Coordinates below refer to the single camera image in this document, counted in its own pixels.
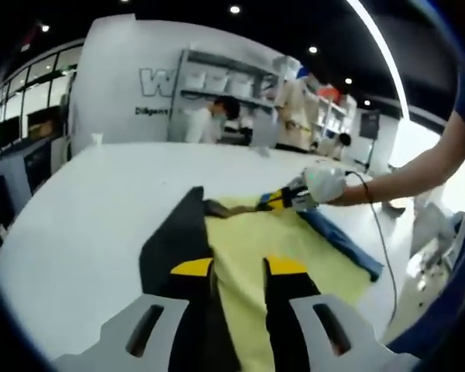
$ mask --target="white glove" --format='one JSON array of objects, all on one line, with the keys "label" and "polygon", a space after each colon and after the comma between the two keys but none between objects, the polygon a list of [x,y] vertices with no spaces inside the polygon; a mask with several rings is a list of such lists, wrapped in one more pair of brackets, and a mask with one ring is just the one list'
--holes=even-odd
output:
[{"label": "white glove", "polygon": [[345,177],[344,170],[329,164],[317,164],[303,170],[308,192],[319,204],[330,202],[343,194]]}]

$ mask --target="yellow cloth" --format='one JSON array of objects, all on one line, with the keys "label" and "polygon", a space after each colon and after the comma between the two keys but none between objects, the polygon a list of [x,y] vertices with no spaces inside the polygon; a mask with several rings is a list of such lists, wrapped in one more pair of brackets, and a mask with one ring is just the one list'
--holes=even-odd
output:
[{"label": "yellow cloth", "polygon": [[[255,205],[257,198],[219,201],[230,208]],[[222,306],[243,372],[274,370],[265,326],[264,257],[299,261],[322,293],[334,294],[350,305],[355,305],[370,286],[364,269],[333,248],[292,210],[205,220]]]}]

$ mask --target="black cable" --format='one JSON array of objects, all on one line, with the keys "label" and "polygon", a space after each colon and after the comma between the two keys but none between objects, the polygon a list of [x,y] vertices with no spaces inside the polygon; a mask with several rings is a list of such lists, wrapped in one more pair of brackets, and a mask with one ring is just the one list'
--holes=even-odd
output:
[{"label": "black cable", "polygon": [[386,259],[386,264],[387,264],[387,267],[389,267],[389,274],[391,275],[391,282],[393,284],[393,295],[394,295],[393,312],[391,313],[391,319],[389,319],[389,323],[388,323],[389,325],[391,324],[394,317],[396,316],[396,311],[398,308],[398,290],[396,289],[396,280],[394,279],[393,269],[391,267],[391,262],[389,261],[388,249],[386,247],[386,242],[384,241],[384,234],[382,233],[381,224],[379,223],[379,218],[377,217],[377,213],[375,212],[374,202],[372,201],[372,196],[370,195],[370,191],[367,186],[367,183],[365,182],[363,177],[360,176],[357,172],[354,172],[352,170],[345,172],[345,175],[349,175],[349,174],[355,174],[360,179],[360,181],[362,181],[363,188],[365,189],[365,195],[367,196],[367,200],[370,204],[370,208],[372,209],[372,213],[374,214],[375,222],[377,223],[377,228],[379,230],[379,236],[381,237],[382,248],[384,250],[384,257]]}]

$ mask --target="computer monitor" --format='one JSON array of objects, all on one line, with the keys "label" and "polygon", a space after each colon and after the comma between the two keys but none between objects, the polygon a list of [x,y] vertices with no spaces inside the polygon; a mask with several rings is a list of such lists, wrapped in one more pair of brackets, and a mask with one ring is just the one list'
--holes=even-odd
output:
[{"label": "computer monitor", "polygon": [[380,118],[378,110],[363,113],[360,120],[360,137],[376,140],[379,136]]},{"label": "computer monitor", "polygon": [[0,122],[0,149],[10,145],[21,136],[21,126],[19,117]]}]

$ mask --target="white chair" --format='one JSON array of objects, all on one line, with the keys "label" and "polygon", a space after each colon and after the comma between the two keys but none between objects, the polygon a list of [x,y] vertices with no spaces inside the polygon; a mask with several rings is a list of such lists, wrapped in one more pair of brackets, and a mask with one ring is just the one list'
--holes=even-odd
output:
[{"label": "white chair", "polygon": [[418,210],[413,224],[412,250],[410,257],[416,255],[433,239],[440,238],[442,245],[453,242],[455,231],[448,218],[436,203],[429,202],[422,210]]}]

